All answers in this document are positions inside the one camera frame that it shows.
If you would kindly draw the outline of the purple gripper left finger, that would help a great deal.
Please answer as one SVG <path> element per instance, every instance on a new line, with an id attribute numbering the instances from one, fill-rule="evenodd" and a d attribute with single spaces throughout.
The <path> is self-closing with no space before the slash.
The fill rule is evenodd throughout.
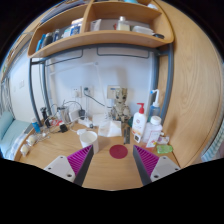
<path id="1" fill-rule="evenodd" d="M 92 157 L 93 146 L 87 146 L 69 156 L 58 156 L 44 170 L 82 186 Z"/>

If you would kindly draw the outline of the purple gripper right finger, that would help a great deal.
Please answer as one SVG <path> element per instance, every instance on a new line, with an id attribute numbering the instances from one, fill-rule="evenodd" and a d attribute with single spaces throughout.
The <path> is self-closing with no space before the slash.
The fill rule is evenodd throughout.
<path id="1" fill-rule="evenodd" d="M 180 170 L 167 156 L 158 157 L 137 145 L 133 146 L 133 156 L 143 185 Z"/>

